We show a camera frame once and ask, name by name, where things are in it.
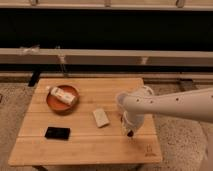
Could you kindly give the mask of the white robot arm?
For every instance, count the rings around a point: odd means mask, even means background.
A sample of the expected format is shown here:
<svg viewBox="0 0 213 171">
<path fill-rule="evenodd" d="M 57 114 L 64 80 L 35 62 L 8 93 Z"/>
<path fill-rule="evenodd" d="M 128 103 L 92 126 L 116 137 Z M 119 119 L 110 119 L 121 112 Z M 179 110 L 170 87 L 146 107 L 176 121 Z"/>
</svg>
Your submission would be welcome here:
<svg viewBox="0 0 213 171">
<path fill-rule="evenodd" d="M 213 88 L 155 95 L 150 87 L 142 86 L 120 93 L 116 100 L 128 137 L 142 127 L 144 115 L 149 113 L 213 123 Z"/>
</svg>

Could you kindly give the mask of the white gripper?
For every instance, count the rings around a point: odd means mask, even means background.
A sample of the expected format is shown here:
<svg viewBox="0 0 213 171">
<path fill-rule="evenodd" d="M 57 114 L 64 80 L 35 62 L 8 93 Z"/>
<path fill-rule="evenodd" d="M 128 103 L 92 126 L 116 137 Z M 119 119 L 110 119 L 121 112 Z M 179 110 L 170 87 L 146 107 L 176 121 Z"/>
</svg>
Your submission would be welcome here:
<svg viewBox="0 0 213 171">
<path fill-rule="evenodd" d="M 121 127 L 123 134 L 127 136 L 130 131 L 133 131 L 135 134 L 141 128 L 143 122 L 143 115 L 134 115 L 128 112 L 124 112 L 121 117 Z"/>
</svg>

